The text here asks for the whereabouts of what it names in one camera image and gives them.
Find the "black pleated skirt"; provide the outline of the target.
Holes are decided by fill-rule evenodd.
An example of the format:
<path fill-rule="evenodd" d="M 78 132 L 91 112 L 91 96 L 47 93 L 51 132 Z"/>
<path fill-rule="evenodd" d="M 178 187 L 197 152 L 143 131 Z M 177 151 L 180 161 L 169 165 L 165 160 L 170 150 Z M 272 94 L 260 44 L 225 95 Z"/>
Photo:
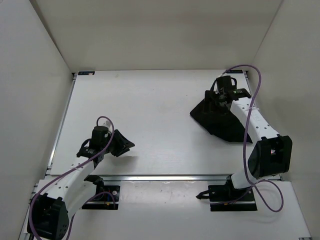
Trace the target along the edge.
<path fill-rule="evenodd" d="M 203 113 L 203 99 L 190 112 L 190 116 L 211 135 L 226 142 L 242 143 L 245 128 L 241 122 L 229 110 L 212 110 L 211 113 Z"/>

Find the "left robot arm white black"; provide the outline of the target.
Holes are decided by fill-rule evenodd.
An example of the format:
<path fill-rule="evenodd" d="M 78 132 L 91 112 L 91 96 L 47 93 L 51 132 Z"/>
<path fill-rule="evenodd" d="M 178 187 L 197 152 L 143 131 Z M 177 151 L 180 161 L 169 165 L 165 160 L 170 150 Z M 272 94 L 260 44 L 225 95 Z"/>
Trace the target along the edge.
<path fill-rule="evenodd" d="M 38 240 L 68 239 L 75 213 L 91 199 L 104 195 L 103 180 L 92 172 L 106 154 L 119 157 L 135 144 L 117 129 L 96 126 L 70 169 L 47 183 L 30 202 L 27 232 Z"/>

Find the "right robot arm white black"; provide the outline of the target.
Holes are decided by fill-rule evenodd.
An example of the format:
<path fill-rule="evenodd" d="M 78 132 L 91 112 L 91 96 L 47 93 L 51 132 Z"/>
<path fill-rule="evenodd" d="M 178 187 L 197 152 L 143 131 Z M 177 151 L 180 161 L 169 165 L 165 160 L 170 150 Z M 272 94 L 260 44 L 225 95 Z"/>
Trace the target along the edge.
<path fill-rule="evenodd" d="M 206 90 L 203 116 L 210 134 L 227 142 L 252 143 L 250 156 L 242 151 L 244 167 L 230 176 L 231 183 L 224 187 L 224 195 L 236 200 L 242 189 L 258 180 L 286 173 L 290 168 L 293 142 L 282 136 L 264 119 L 253 104 L 246 89 L 216 93 Z"/>

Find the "right blue table label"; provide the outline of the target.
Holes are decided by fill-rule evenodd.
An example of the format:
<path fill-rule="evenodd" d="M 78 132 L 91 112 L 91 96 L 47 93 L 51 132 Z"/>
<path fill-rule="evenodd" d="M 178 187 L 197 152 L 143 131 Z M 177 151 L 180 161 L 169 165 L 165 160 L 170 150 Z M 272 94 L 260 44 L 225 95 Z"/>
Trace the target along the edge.
<path fill-rule="evenodd" d="M 243 74 L 243 71 L 241 69 L 232 69 L 232 70 L 227 70 L 225 73 L 226 74 Z"/>

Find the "blue table label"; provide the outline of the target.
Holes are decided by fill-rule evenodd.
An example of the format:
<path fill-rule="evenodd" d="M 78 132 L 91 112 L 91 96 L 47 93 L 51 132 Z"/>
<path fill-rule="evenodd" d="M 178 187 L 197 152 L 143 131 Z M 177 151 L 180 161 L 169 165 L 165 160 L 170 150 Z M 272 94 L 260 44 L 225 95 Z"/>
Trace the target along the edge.
<path fill-rule="evenodd" d="M 93 76 L 95 71 L 79 71 L 77 73 L 78 76 Z"/>
<path fill-rule="evenodd" d="M 227 70 L 225 73 L 226 74 L 243 74 L 243 71 L 241 69 L 232 69 L 232 70 Z"/>

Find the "left blue table label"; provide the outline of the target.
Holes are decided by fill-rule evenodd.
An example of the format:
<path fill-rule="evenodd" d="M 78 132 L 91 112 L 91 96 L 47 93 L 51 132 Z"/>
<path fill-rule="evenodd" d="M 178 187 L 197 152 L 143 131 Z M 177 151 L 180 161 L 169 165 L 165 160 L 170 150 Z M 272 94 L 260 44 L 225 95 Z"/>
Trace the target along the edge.
<path fill-rule="evenodd" d="M 79 71 L 77 73 L 78 76 L 93 76 L 95 71 Z"/>

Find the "aluminium rail front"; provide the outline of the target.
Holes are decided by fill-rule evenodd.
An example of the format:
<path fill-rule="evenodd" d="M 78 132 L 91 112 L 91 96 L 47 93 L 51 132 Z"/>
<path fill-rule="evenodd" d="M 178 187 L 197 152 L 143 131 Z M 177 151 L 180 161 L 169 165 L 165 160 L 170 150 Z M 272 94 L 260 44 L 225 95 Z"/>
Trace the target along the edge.
<path fill-rule="evenodd" d="M 198 175 L 99 175 L 104 181 L 107 182 L 119 182 L 119 181 L 131 181 L 131 182 L 172 182 L 172 181 L 225 181 L 227 175 L 221 174 L 198 174 Z"/>

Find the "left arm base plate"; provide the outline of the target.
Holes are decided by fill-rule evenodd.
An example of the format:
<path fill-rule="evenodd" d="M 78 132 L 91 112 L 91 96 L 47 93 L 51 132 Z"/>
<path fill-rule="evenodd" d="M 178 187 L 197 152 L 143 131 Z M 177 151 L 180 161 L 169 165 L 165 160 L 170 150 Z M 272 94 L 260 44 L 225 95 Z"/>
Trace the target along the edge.
<path fill-rule="evenodd" d="M 121 186 L 100 181 L 96 184 L 94 198 L 82 206 L 82 210 L 118 210 Z"/>

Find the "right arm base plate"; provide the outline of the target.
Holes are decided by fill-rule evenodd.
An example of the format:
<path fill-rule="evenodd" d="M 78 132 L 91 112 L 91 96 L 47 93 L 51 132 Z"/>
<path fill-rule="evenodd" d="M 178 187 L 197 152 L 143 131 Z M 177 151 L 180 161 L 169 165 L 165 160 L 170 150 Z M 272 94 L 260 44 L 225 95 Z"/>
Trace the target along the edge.
<path fill-rule="evenodd" d="M 254 212 L 257 205 L 250 187 L 233 189 L 230 185 L 209 185 L 208 190 L 200 192 L 198 200 L 209 200 L 211 212 Z"/>

